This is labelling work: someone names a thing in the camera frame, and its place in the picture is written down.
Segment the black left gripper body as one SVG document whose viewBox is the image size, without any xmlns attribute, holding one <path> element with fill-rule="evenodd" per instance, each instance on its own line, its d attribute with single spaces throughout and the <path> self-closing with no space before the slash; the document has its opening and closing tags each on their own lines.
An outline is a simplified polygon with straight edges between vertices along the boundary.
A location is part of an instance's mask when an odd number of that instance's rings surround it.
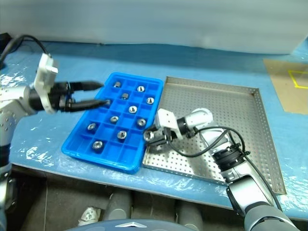
<svg viewBox="0 0 308 231">
<path fill-rule="evenodd" d="M 71 89 L 69 82 L 56 82 L 48 94 L 52 109 L 68 112 L 73 93 L 74 91 Z"/>
</svg>

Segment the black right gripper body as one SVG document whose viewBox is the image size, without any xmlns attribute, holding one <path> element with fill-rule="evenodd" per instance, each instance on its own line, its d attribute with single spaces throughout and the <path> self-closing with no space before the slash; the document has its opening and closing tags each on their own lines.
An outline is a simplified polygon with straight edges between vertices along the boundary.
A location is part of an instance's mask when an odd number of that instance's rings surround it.
<svg viewBox="0 0 308 231">
<path fill-rule="evenodd" d="M 168 132 L 165 132 L 164 131 L 164 135 L 155 135 L 155 139 L 166 139 L 168 141 L 168 139 L 170 139 L 171 141 L 175 138 L 175 132 L 173 131 L 168 131 Z"/>
</svg>

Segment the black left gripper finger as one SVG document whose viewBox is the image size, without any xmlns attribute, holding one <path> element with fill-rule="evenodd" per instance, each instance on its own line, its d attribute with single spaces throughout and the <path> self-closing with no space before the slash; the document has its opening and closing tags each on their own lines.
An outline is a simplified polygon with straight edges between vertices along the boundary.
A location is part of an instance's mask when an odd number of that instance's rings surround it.
<svg viewBox="0 0 308 231">
<path fill-rule="evenodd" d="M 111 104 L 111 100 L 86 100 L 80 101 L 77 103 L 69 104 L 69 111 L 84 111 L 89 109 L 95 109 L 101 106 L 109 106 Z"/>
<path fill-rule="evenodd" d="M 69 83 L 71 92 L 75 91 L 92 91 L 97 90 L 104 86 L 103 83 L 97 81 L 81 81 L 81 82 L 70 82 Z"/>
</svg>

